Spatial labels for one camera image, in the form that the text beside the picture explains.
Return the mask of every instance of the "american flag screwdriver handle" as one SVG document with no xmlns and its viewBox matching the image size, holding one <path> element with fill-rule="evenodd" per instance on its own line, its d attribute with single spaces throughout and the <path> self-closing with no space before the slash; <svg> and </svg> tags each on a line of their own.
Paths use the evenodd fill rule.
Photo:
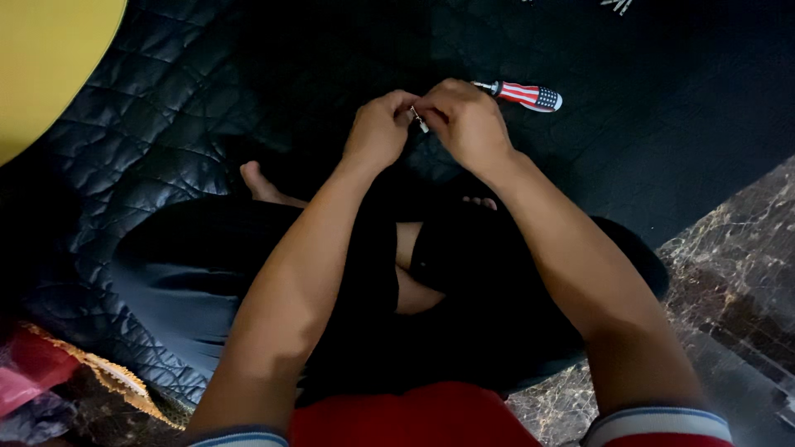
<svg viewBox="0 0 795 447">
<path fill-rule="evenodd" d="M 563 97 L 546 87 L 525 86 L 501 80 L 495 81 L 493 84 L 473 81 L 472 85 L 487 90 L 495 98 L 520 103 L 534 111 L 556 111 L 563 105 Z"/>
</svg>

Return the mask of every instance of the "black pants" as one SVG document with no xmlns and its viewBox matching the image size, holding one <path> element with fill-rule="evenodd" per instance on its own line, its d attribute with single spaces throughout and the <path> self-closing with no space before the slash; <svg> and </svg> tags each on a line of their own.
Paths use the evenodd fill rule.
<svg viewBox="0 0 795 447">
<path fill-rule="evenodd" d="M 339 296 L 301 380 L 303 402 L 399 393 L 441 380 L 501 392 L 583 358 L 583 341 L 547 294 L 507 212 L 456 203 L 427 220 L 411 275 L 447 297 L 394 313 L 396 230 L 370 195 L 357 215 Z M 164 208 L 119 244 L 114 289 L 163 345 L 208 377 L 242 298 L 301 210 L 209 198 Z M 665 267 L 633 233 L 594 218 L 658 297 Z"/>
</svg>

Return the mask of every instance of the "striped sleeve cuff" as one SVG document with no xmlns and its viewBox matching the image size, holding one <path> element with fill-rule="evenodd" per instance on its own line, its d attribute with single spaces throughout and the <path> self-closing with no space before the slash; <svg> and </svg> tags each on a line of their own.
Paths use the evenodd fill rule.
<svg viewBox="0 0 795 447">
<path fill-rule="evenodd" d="M 266 426 L 240 426 L 206 433 L 190 447 L 288 447 L 287 441 Z"/>
<path fill-rule="evenodd" d="M 585 447 L 611 447 L 630 445 L 629 437 L 649 437 L 680 435 L 681 444 L 705 445 L 696 439 L 707 439 L 706 445 L 729 447 L 731 434 L 729 425 L 712 413 L 689 408 L 643 407 L 619 411 L 595 423 L 588 431 L 583 445 Z"/>
</svg>

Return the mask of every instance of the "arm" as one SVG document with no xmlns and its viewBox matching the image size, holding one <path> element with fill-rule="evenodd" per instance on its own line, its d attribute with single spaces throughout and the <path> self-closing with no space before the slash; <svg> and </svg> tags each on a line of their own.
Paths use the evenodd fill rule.
<svg viewBox="0 0 795 447">
<path fill-rule="evenodd" d="M 404 112 L 416 98 L 395 91 L 359 109 L 342 161 L 243 299 L 189 432 L 246 424 L 286 430 L 299 374 L 334 308 L 359 205 L 398 159 L 410 123 Z"/>
<path fill-rule="evenodd" d="M 416 107 L 508 207 L 550 296 L 585 340 L 599 409 L 702 406 L 698 379 L 649 287 L 610 238 L 514 150 L 494 100 L 446 80 Z"/>
</svg>

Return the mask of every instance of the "black leather cushion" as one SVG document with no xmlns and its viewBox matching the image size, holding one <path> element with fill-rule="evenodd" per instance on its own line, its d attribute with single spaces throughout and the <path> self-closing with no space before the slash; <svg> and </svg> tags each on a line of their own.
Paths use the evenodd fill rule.
<svg viewBox="0 0 795 447">
<path fill-rule="evenodd" d="M 4 167 L 51 177 L 79 204 L 76 221 L 36 222 L 60 236 L 27 257 L 36 266 L 25 311 L 192 405 L 207 380 L 113 292 L 118 241 L 167 204 L 244 194 L 236 173 L 252 158 L 284 192 L 309 198 L 357 107 L 447 76 L 560 92 L 551 114 L 502 106 L 514 144 L 587 212 L 652 246 L 793 152 L 789 2 L 637 0 L 625 17 L 598 0 L 534 3 L 130 0 L 71 106 Z M 414 130 L 390 199 L 421 217 L 460 172 Z"/>
</svg>

